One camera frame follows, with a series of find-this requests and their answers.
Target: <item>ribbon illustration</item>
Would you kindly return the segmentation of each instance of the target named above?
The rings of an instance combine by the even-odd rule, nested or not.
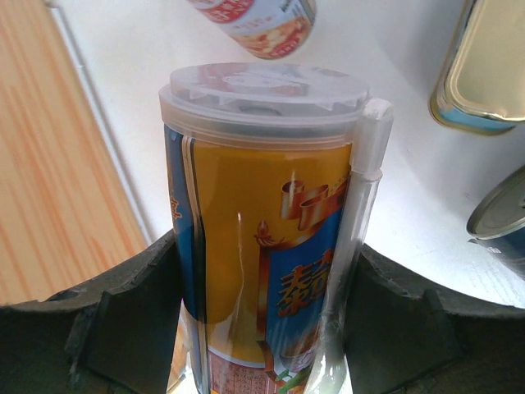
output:
[[[328,185],[307,190],[301,180],[287,182],[281,190],[281,217],[298,219],[298,229],[307,230],[342,208],[347,184],[343,181],[330,195]]]

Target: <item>white surface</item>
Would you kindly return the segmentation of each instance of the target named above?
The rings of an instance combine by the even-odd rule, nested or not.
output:
[[[525,285],[468,244],[468,216],[525,163],[525,127],[486,137],[439,126],[427,110],[463,2],[318,0],[312,37],[286,62],[367,81],[395,106],[366,242],[455,290],[525,307]],[[169,73],[256,61],[185,0],[62,0],[154,236],[171,227],[157,93]]]

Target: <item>tin can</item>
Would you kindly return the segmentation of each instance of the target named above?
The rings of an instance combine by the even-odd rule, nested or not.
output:
[[[201,393],[301,393],[365,84],[218,64],[161,90],[171,214]]]
[[[310,35],[315,0],[189,0],[239,45],[261,59],[278,59]]]
[[[474,210],[467,231],[525,280],[525,167],[499,184]]]
[[[523,37],[523,0],[467,1],[430,100],[433,117],[446,126],[491,135],[524,122]]]

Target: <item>red and white can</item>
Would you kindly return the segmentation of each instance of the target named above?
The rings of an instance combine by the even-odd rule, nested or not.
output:
[[[315,0],[189,0],[240,46],[261,59],[291,54],[312,31]]]

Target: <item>wood grain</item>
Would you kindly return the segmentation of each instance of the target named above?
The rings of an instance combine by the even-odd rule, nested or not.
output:
[[[0,10],[2,304],[45,299],[145,241],[47,9]]]

